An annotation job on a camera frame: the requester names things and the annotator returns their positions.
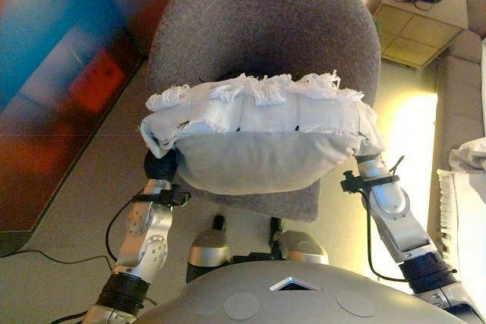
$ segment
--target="white pillow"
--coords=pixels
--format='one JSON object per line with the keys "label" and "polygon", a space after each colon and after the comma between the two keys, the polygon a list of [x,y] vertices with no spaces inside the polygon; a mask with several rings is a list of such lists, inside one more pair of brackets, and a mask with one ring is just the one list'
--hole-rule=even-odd
{"label": "white pillow", "polygon": [[140,126],[160,158],[178,148],[178,173],[211,193],[299,190],[353,155],[383,150],[362,93],[333,74],[264,80],[242,74],[151,96]]}

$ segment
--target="gray chair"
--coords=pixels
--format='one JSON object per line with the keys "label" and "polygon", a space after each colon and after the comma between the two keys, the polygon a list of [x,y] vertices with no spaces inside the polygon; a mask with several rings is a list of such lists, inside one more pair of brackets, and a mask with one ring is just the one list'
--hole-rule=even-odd
{"label": "gray chair", "polygon": [[[341,87],[363,91],[372,105],[380,53],[371,15],[360,0],[171,0],[150,52],[150,88],[217,81],[226,75],[337,70]],[[209,200],[293,220],[317,217],[320,182],[303,190]]]}

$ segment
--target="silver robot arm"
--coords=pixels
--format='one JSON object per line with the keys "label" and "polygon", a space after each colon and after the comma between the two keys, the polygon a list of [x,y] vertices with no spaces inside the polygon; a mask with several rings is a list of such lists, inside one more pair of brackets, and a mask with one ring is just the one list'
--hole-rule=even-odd
{"label": "silver robot arm", "polygon": [[486,323],[465,291],[454,278],[425,230],[410,211],[410,201],[399,186],[398,176],[390,174],[380,155],[357,157],[360,176],[345,173],[343,189],[364,190],[371,216],[381,240],[414,291],[415,296],[472,323]]}
{"label": "silver robot arm", "polygon": [[175,169],[175,152],[164,159],[147,154],[149,181],[131,200],[125,240],[115,268],[83,324],[132,323],[144,307],[145,294],[167,258],[172,207],[183,206],[190,198],[169,182]]}

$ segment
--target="sofa cushion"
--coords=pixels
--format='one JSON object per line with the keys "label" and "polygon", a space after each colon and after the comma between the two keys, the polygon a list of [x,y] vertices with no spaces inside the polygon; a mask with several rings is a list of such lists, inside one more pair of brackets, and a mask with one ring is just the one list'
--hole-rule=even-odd
{"label": "sofa cushion", "polygon": [[438,168],[449,169],[451,148],[483,136],[479,64],[447,56],[437,85]]}
{"label": "sofa cushion", "polygon": [[463,30],[450,44],[447,54],[478,64],[481,61],[481,37]]}

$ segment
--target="black strap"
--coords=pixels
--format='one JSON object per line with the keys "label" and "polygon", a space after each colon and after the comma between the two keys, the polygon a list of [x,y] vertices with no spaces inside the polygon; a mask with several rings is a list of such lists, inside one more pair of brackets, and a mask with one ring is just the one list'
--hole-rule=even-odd
{"label": "black strap", "polygon": [[171,190],[161,190],[160,194],[138,193],[131,201],[147,201],[164,206],[184,206],[191,198],[191,193],[181,191],[179,185],[172,185]]}
{"label": "black strap", "polygon": [[361,176],[354,176],[352,171],[346,171],[344,176],[346,179],[341,181],[341,188],[344,192],[349,193],[357,193],[360,189],[369,189],[373,186],[389,184],[400,179],[397,175],[390,175],[384,178],[365,180]]}

